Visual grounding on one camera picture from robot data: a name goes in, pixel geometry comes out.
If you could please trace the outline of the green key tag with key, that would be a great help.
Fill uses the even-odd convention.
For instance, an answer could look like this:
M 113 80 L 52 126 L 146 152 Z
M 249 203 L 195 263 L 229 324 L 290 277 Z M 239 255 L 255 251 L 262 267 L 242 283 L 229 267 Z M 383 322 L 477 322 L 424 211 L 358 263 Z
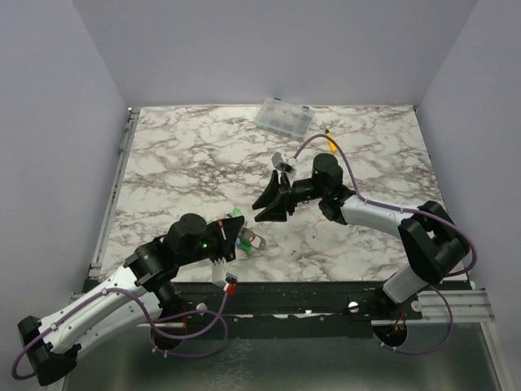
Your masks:
M 247 239 L 241 239 L 239 241 L 239 247 L 243 249 L 244 251 L 250 251 L 252 249 L 252 245 L 249 240 Z

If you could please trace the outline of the red key tag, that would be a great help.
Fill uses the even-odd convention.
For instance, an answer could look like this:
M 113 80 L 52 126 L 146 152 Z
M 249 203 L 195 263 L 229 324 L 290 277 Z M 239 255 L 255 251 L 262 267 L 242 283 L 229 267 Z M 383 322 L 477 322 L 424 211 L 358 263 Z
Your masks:
M 261 239 L 258 236 L 253 237 L 251 240 L 251 244 L 253 247 L 259 248 L 261 245 Z

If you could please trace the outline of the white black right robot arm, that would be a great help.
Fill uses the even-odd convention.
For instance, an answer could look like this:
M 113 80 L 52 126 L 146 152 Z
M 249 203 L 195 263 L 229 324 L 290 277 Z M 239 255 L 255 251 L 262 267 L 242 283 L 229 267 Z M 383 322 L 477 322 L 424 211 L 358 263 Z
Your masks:
M 344 171 L 330 153 L 316 155 L 310 178 L 296 181 L 291 180 L 294 168 L 280 154 L 272 161 L 275 168 L 269 184 L 252 205 L 256 222 L 285 222 L 298 204 L 317 200 L 322 215 L 331 222 L 368 227 L 401 240 L 408 264 L 374 298 L 375 312 L 382 318 L 393 318 L 402 311 L 404 301 L 427 285 L 441 282 L 470 251 L 468 241 L 440 204 L 428 201 L 406 211 L 361 200 L 344 185 Z

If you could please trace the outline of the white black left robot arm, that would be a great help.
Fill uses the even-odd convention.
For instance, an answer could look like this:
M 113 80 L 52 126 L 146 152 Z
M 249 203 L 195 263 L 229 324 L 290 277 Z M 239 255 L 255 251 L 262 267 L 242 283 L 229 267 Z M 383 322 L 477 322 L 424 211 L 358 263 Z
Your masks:
M 53 384 L 68 375 L 89 348 L 115 332 L 141 322 L 153 325 L 188 316 L 173 284 L 183 266 L 210 260 L 212 283 L 228 297 L 237 279 L 227 273 L 226 264 L 236 258 L 235 242 L 243 224 L 242 216 L 206 222 L 187 213 L 165 235 L 137 247 L 112 275 L 70 305 L 41 319 L 22 319 L 18 330 L 23 350 L 11 368 L 12 377 L 26 380 L 17 369 L 27 358 L 39 385 Z

